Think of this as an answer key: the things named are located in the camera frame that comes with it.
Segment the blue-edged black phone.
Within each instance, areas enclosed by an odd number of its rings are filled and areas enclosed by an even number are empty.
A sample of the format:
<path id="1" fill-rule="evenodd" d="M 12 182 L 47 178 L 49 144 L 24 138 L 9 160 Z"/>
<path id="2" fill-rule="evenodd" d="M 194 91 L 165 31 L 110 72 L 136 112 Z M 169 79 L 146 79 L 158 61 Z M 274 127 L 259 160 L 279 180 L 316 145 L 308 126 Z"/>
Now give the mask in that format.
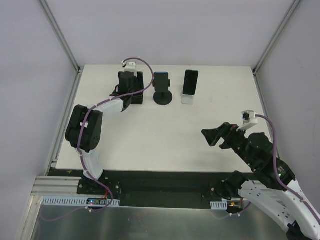
<path id="1" fill-rule="evenodd" d="M 153 79 L 153 87 L 155 92 L 167 92 L 169 90 L 169 73 L 155 72 Z"/>

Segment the black clamp phone stand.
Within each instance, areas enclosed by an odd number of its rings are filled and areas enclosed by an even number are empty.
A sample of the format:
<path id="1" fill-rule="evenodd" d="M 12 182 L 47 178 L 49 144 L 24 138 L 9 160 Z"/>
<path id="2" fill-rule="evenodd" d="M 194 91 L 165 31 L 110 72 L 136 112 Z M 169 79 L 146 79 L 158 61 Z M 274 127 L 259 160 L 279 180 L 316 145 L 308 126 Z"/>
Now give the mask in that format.
<path id="1" fill-rule="evenodd" d="M 153 100 L 156 104 L 160 106 L 166 106 L 171 103 L 173 100 L 173 95 L 170 92 L 169 88 L 166 92 L 155 92 L 153 94 Z"/>

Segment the silver folding phone stand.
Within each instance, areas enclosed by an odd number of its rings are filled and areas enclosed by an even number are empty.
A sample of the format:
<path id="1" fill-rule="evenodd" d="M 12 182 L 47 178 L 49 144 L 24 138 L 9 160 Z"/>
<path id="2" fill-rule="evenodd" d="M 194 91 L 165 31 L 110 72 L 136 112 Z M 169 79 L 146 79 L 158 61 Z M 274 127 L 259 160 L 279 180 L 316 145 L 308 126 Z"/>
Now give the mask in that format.
<path id="1" fill-rule="evenodd" d="M 194 104 L 194 95 L 183 94 L 181 96 L 181 103 L 184 105 L 193 105 Z"/>

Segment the teal-edged black phone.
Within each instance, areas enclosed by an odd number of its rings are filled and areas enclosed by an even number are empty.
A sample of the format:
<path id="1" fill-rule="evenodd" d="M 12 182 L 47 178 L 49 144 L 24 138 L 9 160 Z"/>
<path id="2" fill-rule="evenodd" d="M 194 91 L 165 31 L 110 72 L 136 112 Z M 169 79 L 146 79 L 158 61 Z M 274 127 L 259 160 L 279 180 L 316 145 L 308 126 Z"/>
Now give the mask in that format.
<path id="1" fill-rule="evenodd" d="M 186 70 L 184 74 L 183 82 L 183 95 L 194 96 L 196 94 L 196 88 L 198 83 L 199 71 L 198 70 Z"/>

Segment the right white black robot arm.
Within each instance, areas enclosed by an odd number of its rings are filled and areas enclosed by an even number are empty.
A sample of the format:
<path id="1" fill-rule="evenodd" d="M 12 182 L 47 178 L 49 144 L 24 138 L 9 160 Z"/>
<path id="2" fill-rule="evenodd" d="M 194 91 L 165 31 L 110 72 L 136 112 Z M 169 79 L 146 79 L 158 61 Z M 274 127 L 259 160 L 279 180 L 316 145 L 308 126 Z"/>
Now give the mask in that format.
<path id="1" fill-rule="evenodd" d="M 218 128 L 203 129 L 201 133 L 211 147 L 223 139 L 219 147 L 233 150 L 249 166 L 254 177 L 274 192 L 280 202 L 262 195 L 254 183 L 239 171 L 234 171 L 214 187 L 219 197 L 249 200 L 281 226 L 289 240 L 320 238 L 319 213 L 306 198 L 290 167 L 273 154 L 274 145 L 265 133 L 255 132 L 246 137 L 238 125 L 228 122 Z"/>

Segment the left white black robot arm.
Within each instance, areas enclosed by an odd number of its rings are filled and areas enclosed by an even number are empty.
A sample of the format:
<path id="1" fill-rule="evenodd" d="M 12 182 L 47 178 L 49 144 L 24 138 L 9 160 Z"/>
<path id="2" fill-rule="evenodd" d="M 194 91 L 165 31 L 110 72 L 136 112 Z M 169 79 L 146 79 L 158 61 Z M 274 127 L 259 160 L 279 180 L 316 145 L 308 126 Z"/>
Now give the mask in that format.
<path id="1" fill-rule="evenodd" d="M 108 102 L 94 107 L 76 105 L 65 132 L 65 139 L 80 156 L 83 175 L 90 179 L 88 188 L 96 195 L 102 194 L 106 188 L 105 181 L 100 179 L 104 170 L 98 151 L 103 121 L 125 111 L 130 105 L 143 104 L 143 72 L 120 71 L 118 80 Z"/>

